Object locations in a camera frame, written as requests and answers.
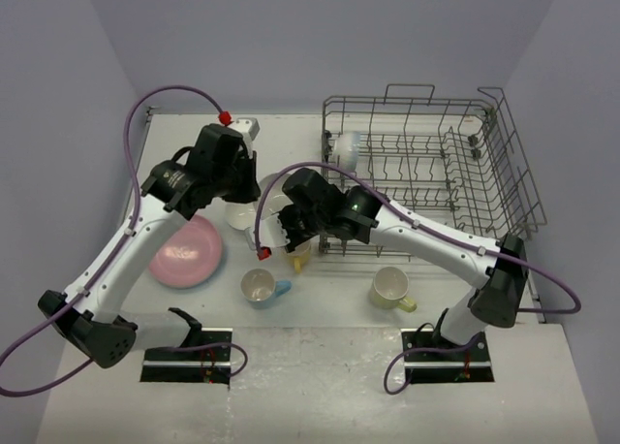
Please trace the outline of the white bowl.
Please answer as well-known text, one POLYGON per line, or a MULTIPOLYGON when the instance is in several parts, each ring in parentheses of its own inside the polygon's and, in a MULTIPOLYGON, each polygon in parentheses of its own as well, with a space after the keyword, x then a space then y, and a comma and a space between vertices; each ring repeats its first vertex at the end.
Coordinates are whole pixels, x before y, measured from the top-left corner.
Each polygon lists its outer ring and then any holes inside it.
POLYGON ((227 203, 224 217, 227 224, 235 230, 245 231, 255 224, 257 202, 248 204, 227 203))
POLYGON ((340 169, 350 173, 357 169, 360 145, 360 132, 343 133, 334 141, 332 156, 340 169))
POLYGON ((277 173, 269 174, 262 178, 258 185, 261 189, 262 196, 264 195, 265 188, 272 182, 275 181, 274 185, 266 194, 265 203, 263 206, 262 217, 267 217, 269 215, 278 213, 284 207, 291 205, 293 202, 287 197, 287 195, 283 192, 283 185, 286 180, 291 176, 290 173, 283 174, 279 178, 276 178, 277 173))

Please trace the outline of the yellow mug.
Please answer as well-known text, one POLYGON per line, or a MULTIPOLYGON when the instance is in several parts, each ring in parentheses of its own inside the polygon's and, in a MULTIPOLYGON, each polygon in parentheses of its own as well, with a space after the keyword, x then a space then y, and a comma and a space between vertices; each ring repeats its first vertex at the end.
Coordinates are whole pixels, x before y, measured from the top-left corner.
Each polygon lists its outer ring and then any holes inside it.
POLYGON ((286 254, 289 263, 293 266, 296 273, 301 273, 303 266, 309 261, 311 257, 311 248, 311 242, 306 241, 286 254))

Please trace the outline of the blue mug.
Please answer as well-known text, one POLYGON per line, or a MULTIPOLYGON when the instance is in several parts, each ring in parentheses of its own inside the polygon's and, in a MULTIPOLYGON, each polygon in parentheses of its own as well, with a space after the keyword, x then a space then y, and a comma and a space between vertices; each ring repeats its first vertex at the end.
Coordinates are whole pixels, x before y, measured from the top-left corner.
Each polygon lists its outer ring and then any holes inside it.
POLYGON ((247 271, 240 281, 243 298, 257 309, 273 306, 292 286, 290 280, 277 280, 271 272, 261 269, 247 271))

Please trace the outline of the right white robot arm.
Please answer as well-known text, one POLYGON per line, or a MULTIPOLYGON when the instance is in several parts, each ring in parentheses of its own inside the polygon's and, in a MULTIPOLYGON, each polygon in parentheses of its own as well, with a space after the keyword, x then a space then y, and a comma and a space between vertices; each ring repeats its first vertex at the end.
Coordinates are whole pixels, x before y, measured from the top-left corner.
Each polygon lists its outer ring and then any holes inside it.
POLYGON ((413 255, 458 276, 469 292, 446 309, 432 335, 434 352, 452 360, 486 327, 514 326, 528 278, 524 241, 470 235, 425 218, 395 200, 357 185, 346 192, 302 168, 282 187, 291 200, 279 220, 294 249, 318 235, 413 255))

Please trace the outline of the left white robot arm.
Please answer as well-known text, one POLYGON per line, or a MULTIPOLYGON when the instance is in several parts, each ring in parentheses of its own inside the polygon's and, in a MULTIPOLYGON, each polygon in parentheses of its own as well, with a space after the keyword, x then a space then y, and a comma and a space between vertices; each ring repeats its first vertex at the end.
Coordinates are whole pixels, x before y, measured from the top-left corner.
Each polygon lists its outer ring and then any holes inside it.
POLYGON ((46 291, 39 309, 53 327, 101 368, 138 350, 170 350, 189 360, 202 346, 201 323, 179 308, 162 315, 123 313, 130 291, 159 249, 215 198, 232 203, 258 199, 255 118, 230 126, 210 124, 196 143, 156 165, 141 187, 139 204, 90 267, 64 291, 46 291))

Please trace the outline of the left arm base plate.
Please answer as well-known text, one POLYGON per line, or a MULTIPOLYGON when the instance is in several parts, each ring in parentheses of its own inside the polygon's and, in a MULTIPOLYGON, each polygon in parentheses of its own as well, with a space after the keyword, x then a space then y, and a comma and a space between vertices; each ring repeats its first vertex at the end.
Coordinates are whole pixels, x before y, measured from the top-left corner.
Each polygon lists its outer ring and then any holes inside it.
POLYGON ((142 383, 230 384, 232 349, 210 347, 197 352, 144 352, 140 372, 142 383))

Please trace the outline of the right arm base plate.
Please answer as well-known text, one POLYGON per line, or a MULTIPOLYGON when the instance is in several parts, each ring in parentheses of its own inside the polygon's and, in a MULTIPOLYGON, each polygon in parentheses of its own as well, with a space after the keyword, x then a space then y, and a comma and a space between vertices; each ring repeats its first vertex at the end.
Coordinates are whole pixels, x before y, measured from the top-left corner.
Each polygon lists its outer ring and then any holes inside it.
POLYGON ((485 333, 467 352, 408 354, 403 360, 410 384, 492 383, 495 381, 485 333))

